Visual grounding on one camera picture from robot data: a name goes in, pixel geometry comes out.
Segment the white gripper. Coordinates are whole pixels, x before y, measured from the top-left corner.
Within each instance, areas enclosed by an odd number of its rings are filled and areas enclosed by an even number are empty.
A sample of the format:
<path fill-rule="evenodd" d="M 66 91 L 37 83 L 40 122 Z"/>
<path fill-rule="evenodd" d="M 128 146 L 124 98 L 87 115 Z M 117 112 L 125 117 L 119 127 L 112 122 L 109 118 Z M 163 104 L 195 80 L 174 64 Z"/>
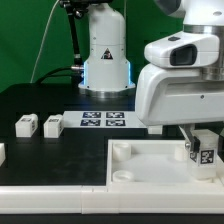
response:
<path fill-rule="evenodd" d="M 180 125 L 189 158 L 196 162 L 200 140 L 194 123 L 224 121 L 224 81 L 205 81 L 199 69 L 145 66 L 138 79 L 135 112 L 145 126 Z"/>

